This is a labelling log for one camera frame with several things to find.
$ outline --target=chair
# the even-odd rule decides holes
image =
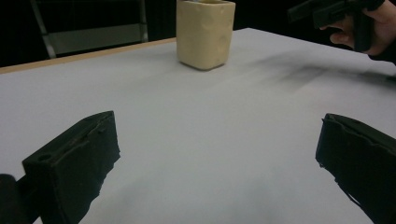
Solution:
[[[145,0],[30,0],[50,58],[148,41]]]

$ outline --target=dark wall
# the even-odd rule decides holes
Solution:
[[[233,26],[235,30],[249,27],[333,46],[329,39],[333,31],[314,29],[311,18],[289,24],[287,10],[302,3],[303,0],[230,1],[236,3]],[[148,0],[146,2],[149,41],[176,36],[176,1]]]
[[[0,66],[48,59],[28,1],[0,1]]]
[[[333,46],[329,40],[332,31],[314,29],[312,19],[288,23],[287,10],[304,0],[231,1],[236,3],[235,30],[250,27]],[[51,32],[126,24],[138,20],[137,5],[131,0],[40,2],[47,3],[40,8]],[[93,16],[98,11],[101,11],[101,16]],[[176,36],[176,0],[146,0],[146,11],[149,41]],[[0,1],[0,22],[0,66],[48,59],[29,0]]]

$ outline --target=beige container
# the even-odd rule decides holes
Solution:
[[[235,3],[177,1],[177,57],[208,70],[226,63],[233,34]]]

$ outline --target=wooden table edge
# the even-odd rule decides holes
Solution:
[[[120,47],[120,48],[98,50],[98,51],[94,51],[94,52],[77,54],[77,55],[72,55],[72,56],[67,56],[67,57],[62,57],[62,58],[55,58],[55,59],[39,61],[39,62],[34,62],[34,63],[23,63],[23,64],[11,65],[11,66],[6,66],[6,67],[0,67],[0,75],[6,74],[6,73],[11,73],[11,72],[28,70],[28,69],[37,68],[37,67],[59,64],[59,63],[70,63],[73,61],[89,59],[89,58],[94,58],[94,57],[100,57],[100,56],[104,56],[104,55],[108,55],[108,54],[114,54],[114,53],[134,50],[134,49],[143,49],[143,48],[148,48],[148,47],[152,47],[152,46],[156,46],[156,45],[172,43],[175,41],[176,41],[175,38],[169,38],[169,39],[157,40],[157,41],[136,44],[136,45],[131,45],[131,46],[125,46],[125,47]]]

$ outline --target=black object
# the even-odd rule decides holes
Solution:
[[[327,114],[316,160],[375,224],[396,223],[396,139],[358,120]]]
[[[120,157],[112,111],[87,117],[26,158],[18,182],[0,175],[0,224],[79,223]]]
[[[384,0],[308,0],[288,10],[289,22],[294,22],[312,14],[314,27],[319,28],[342,20],[346,14],[353,16],[354,50],[366,51],[371,47],[373,20],[361,11],[375,10]]]

